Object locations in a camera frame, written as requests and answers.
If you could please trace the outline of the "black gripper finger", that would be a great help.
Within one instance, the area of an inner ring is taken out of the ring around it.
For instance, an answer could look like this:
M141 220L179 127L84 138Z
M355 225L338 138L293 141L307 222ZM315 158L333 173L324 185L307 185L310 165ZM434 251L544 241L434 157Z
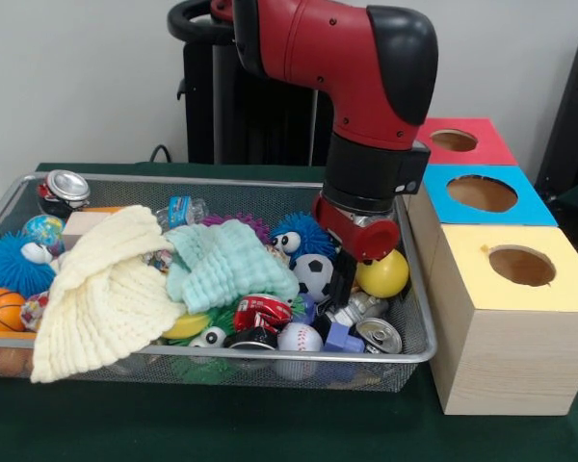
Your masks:
M348 302L348 253L341 248L334 264L330 280L330 297L334 303Z
M357 261L353 257L348 257L344 269L345 282L343 283L342 293L343 306L346 306L349 303L350 296L354 291L356 268Z

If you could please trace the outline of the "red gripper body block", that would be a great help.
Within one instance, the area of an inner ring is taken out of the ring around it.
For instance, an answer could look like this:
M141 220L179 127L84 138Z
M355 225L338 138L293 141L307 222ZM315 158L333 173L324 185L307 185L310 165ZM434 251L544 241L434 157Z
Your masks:
M397 223L384 216L364 216L341 210L320 193L312 213L317 223L357 262L381 260L400 241Z

